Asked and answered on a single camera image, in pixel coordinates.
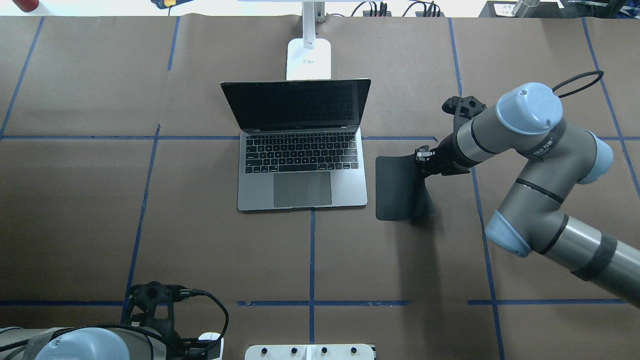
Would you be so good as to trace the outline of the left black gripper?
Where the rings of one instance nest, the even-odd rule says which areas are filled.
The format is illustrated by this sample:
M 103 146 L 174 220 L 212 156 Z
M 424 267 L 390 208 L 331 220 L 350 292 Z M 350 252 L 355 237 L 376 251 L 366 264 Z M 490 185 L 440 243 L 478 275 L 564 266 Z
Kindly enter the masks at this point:
M 199 339 L 199 338 L 183 338 L 181 339 L 185 351 L 185 357 L 181 360 L 222 360 L 223 358 L 223 339 Z

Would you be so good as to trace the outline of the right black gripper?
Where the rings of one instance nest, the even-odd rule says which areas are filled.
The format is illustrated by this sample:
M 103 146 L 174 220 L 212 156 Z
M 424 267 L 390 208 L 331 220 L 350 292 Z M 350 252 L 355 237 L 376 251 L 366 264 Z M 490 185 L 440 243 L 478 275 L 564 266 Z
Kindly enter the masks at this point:
M 471 160 L 454 142 L 443 142 L 434 149 L 421 146 L 414 150 L 414 163 L 421 176 L 469 174 Z

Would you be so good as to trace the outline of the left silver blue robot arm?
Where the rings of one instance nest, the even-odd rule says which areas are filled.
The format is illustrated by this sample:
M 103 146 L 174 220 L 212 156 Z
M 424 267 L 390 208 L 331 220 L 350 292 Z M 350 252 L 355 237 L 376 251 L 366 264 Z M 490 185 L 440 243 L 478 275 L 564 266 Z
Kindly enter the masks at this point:
M 221 360 L 224 335 L 162 335 L 148 326 L 120 323 L 27 329 L 1 328 L 3 360 Z

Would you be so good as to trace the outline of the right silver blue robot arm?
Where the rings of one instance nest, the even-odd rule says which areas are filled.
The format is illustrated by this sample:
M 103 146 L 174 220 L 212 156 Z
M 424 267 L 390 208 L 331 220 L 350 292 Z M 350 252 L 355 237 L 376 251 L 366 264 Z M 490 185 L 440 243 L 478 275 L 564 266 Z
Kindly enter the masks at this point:
M 611 147 L 565 120 L 560 97 L 539 82 L 512 89 L 491 107 L 473 96 L 453 96 L 442 109 L 464 123 L 436 148 L 414 151 L 420 175 L 467 174 L 515 150 L 526 164 L 486 225 L 487 239 L 521 258 L 545 256 L 638 307 L 638 249 L 561 210 L 576 184 L 596 182 L 610 169 Z

